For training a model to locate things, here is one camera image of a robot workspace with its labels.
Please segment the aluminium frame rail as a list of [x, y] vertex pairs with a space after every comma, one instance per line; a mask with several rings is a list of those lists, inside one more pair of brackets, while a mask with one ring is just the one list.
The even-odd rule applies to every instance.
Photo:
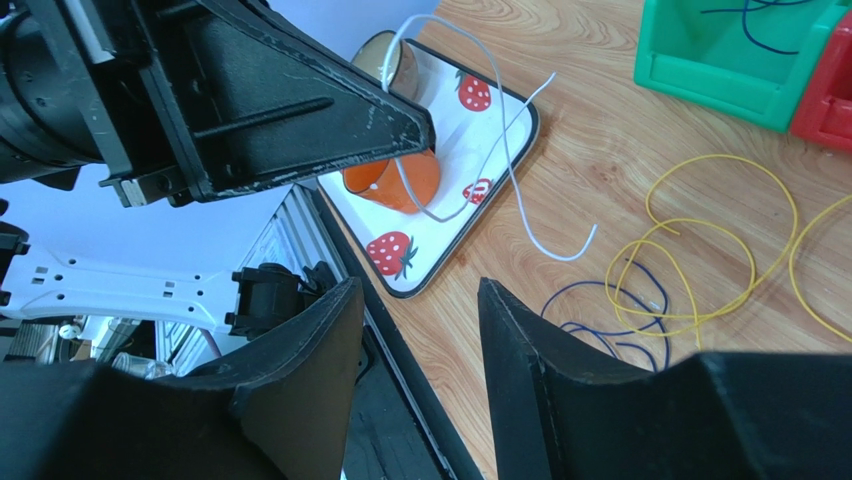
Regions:
[[[292, 188], [247, 254], [245, 266], [272, 262], [302, 274], [305, 268], [325, 262], [335, 279], [347, 275], [314, 204], [316, 192], [301, 186]], [[193, 327], [157, 322], [155, 340], [155, 359], [169, 364], [178, 376], [214, 359], [203, 334]]]

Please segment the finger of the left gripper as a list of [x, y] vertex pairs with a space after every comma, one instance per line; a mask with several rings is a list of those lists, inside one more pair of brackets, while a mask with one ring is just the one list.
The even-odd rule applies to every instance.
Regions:
[[263, 1], [140, 1], [141, 77], [191, 198], [212, 202], [419, 153], [428, 111]]

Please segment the left green plastic bin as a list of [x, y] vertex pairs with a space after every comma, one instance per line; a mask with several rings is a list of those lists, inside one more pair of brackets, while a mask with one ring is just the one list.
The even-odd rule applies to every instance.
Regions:
[[636, 84], [785, 133], [848, 1], [647, 1]]

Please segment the red plastic bin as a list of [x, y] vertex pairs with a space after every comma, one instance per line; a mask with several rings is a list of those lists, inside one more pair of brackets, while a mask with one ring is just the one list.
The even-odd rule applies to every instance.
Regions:
[[851, 153], [851, 11], [829, 37], [790, 131], [800, 139]]

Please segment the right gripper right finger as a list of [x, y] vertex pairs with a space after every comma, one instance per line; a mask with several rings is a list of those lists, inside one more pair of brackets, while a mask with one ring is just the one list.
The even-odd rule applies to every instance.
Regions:
[[653, 373], [482, 279], [479, 329], [502, 479], [847, 479], [847, 355], [707, 352]]

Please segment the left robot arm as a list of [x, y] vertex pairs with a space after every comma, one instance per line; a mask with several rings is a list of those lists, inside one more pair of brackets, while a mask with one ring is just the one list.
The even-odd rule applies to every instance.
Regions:
[[[101, 164], [126, 208], [263, 192], [435, 143], [429, 112], [263, 1], [5, 1], [1, 180], [71, 190]], [[336, 285], [264, 263], [126, 267], [1, 227], [1, 315], [116, 316], [255, 338]]]

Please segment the strawberry print white tray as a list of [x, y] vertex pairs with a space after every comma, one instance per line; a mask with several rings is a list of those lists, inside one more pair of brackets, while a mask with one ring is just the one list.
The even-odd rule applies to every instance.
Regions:
[[491, 198], [519, 166], [539, 133], [539, 114], [525, 97], [411, 40], [419, 67], [418, 103], [431, 114], [441, 183], [427, 205], [447, 222], [393, 211], [349, 193], [342, 174], [320, 188], [341, 216], [369, 267], [394, 297], [420, 293], [463, 241]]

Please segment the orange mug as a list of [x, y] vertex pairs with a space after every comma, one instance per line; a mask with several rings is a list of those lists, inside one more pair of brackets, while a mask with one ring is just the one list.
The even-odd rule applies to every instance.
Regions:
[[345, 189], [356, 196], [406, 214], [418, 212], [409, 193], [422, 206], [435, 197], [441, 183], [440, 162], [432, 150], [342, 170]]

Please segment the beige ceramic bowl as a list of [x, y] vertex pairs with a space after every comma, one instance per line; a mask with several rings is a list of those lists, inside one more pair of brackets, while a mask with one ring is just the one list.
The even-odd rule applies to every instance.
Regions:
[[416, 102], [419, 91], [419, 67], [413, 49], [404, 40], [392, 40], [395, 32], [381, 31], [369, 38], [355, 53], [352, 64], [379, 84], [387, 77], [392, 93]]

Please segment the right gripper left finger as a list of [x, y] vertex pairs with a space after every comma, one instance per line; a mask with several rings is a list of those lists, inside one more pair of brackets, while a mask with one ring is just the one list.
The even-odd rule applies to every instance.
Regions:
[[1, 366], [5, 479], [336, 479], [364, 316], [344, 280], [183, 377], [95, 361]]

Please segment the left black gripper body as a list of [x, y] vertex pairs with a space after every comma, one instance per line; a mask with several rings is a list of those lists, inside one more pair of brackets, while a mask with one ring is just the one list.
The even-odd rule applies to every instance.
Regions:
[[126, 207], [220, 197], [220, 121], [192, 22], [216, 1], [5, 1], [1, 180], [70, 190], [104, 165]]

